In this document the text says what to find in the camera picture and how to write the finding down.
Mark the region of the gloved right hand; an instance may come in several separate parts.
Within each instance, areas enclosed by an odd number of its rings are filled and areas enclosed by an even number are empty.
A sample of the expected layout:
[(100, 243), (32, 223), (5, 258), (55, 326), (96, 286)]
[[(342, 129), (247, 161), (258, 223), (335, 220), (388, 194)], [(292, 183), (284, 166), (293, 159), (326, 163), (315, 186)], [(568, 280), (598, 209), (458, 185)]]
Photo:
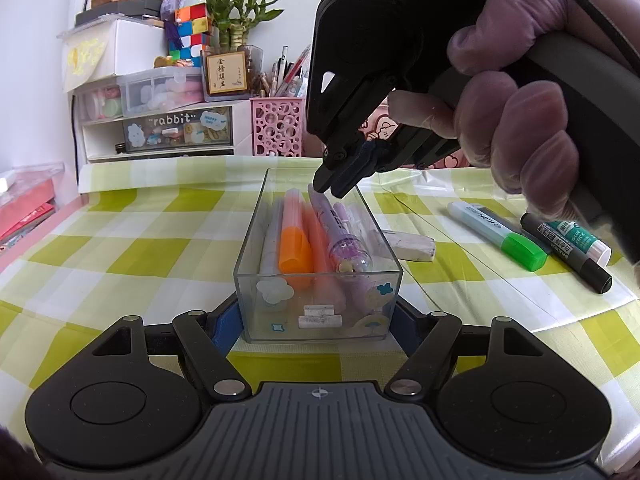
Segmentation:
[(538, 216), (576, 218), (570, 192), (579, 156), (566, 132), (561, 88), (546, 80), (518, 86), (503, 73), (538, 37), (562, 29), (625, 61), (573, 0), (487, 0), (476, 23), (458, 30), (448, 44), (452, 66), (470, 78), (457, 107), (430, 94), (396, 90), (387, 98), (390, 116), (457, 139), (472, 165), (490, 169), (504, 192), (524, 195)]

